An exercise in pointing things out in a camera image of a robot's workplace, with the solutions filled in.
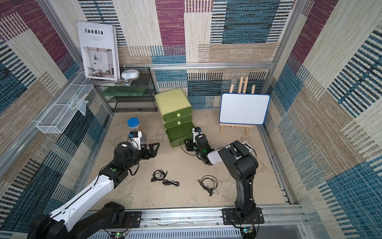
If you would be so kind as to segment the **green drawer cabinet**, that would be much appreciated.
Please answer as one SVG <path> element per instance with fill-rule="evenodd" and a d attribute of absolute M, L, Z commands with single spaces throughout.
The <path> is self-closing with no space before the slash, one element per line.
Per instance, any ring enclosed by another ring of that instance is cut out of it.
<path fill-rule="evenodd" d="M 178 147 L 193 138 L 193 107 L 182 89 L 159 93 L 155 101 L 162 117 L 171 147 Z"/>

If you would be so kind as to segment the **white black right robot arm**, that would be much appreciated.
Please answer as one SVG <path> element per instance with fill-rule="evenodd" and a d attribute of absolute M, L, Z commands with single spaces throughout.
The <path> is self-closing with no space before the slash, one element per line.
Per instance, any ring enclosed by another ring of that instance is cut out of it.
<path fill-rule="evenodd" d="M 256 206 L 253 197 L 253 180 L 259 167 L 254 150 L 239 141 L 219 149 L 212 149 L 207 137 L 199 134 L 194 139 L 184 141 L 186 151 L 193 151 L 206 165 L 224 163 L 229 174 L 236 183 L 235 213 L 231 216 L 234 224 L 263 224 L 264 217 L 261 208 Z"/>

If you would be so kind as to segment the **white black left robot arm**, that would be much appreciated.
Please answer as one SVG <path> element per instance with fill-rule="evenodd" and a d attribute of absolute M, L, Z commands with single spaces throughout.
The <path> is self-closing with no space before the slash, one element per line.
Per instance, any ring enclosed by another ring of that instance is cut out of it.
<path fill-rule="evenodd" d="M 29 239 L 87 239 L 102 229 L 122 228 L 128 220 L 125 207 L 109 202 L 98 212 L 83 215 L 103 196 L 115 189 L 128 175 L 131 168 L 142 159 L 154 158 L 160 144 L 133 148 L 130 142 L 122 142 L 114 150 L 113 160 L 102 168 L 86 188 L 48 215 L 39 214 L 29 226 Z"/>

